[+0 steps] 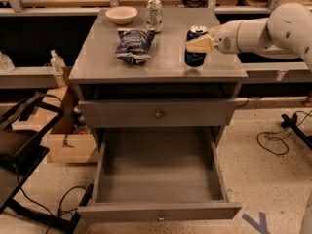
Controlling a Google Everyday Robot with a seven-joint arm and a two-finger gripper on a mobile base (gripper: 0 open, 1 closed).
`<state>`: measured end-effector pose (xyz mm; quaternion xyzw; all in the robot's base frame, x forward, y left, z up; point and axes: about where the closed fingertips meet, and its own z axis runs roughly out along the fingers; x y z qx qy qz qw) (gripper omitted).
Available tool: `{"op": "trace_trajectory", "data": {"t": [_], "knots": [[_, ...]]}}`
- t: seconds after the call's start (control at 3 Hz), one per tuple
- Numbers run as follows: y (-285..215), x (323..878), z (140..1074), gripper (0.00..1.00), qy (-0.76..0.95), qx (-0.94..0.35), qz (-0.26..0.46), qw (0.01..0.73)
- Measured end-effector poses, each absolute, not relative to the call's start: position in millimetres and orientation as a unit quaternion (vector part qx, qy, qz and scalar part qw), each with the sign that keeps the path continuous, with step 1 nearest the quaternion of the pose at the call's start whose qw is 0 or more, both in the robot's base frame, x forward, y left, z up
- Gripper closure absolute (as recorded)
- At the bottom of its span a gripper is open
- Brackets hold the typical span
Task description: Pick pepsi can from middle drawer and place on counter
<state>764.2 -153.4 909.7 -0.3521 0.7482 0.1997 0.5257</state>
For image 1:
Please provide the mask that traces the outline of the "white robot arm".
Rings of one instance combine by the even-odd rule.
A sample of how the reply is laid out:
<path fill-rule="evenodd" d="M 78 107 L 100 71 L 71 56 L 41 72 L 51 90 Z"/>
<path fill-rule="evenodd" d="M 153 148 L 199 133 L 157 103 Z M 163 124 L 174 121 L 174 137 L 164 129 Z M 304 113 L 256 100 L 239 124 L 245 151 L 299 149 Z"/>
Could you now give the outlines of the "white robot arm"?
<path fill-rule="evenodd" d="M 277 7 L 263 19 L 241 19 L 208 30 L 213 49 L 312 64 L 312 14 L 297 3 Z M 242 209 L 229 234 L 312 234 L 311 150 L 280 127 L 277 110 L 235 113 L 218 155 L 230 198 Z"/>

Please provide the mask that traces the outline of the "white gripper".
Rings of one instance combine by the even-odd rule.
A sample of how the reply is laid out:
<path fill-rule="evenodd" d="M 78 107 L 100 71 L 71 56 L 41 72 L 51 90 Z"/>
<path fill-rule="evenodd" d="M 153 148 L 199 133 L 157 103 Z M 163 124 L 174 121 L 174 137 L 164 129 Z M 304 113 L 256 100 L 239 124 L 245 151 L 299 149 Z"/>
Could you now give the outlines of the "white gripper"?
<path fill-rule="evenodd" d="M 194 53 L 211 53 L 217 47 L 224 54 L 239 54 L 238 32 L 241 24 L 241 20 L 233 20 L 221 26 L 209 28 L 209 35 L 187 41 L 186 50 Z"/>

